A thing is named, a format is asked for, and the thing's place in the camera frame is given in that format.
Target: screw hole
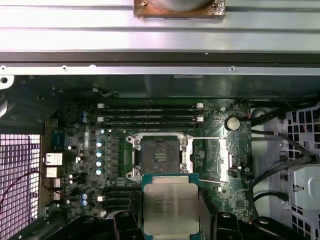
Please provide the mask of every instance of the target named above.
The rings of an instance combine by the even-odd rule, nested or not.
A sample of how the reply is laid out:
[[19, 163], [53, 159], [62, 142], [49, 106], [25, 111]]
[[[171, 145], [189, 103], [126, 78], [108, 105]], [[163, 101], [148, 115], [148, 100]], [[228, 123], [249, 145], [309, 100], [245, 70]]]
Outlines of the screw hole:
[[6, 77], [4, 76], [4, 77], [0, 78], [0, 82], [1, 82], [2, 84], [6, 84], [6, 83], [8, 82], [8, 78], [6, 78]]

